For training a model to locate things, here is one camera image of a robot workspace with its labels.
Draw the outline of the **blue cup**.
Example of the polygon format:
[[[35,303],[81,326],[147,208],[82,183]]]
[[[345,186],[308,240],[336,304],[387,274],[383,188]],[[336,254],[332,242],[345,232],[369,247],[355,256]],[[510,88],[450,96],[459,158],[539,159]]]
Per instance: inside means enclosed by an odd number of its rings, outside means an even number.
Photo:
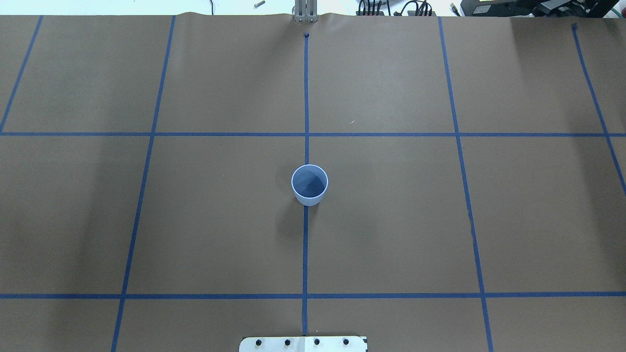
[[[329,177],[317,165],[306,164],[298,167],[291,175],[291,189],[296,199],[304,206],[311,207],[321,202],[329,187]]]

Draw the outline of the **brown paper table cover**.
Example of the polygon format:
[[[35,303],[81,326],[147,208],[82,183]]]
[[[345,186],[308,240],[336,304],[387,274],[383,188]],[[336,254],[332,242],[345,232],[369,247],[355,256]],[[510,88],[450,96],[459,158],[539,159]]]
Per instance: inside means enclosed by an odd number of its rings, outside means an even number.
[[[624,20],[2,16],[0,155],[2,351],[625,350]]]

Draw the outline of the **aluminium frame post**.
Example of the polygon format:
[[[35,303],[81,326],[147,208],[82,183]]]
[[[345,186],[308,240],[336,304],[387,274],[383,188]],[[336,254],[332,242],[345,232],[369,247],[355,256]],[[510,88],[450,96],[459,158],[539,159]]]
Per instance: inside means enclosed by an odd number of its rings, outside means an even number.
[[[314,23],[319,20],[317,0],[295,0],[292,10],[293,19],[299,23]]]

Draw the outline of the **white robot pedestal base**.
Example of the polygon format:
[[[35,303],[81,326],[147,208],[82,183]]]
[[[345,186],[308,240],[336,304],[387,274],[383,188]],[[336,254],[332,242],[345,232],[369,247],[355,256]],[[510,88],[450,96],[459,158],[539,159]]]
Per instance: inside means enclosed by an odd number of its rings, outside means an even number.
[[[240,352],[367,352],[361,336],[278,336],[242,339]]]

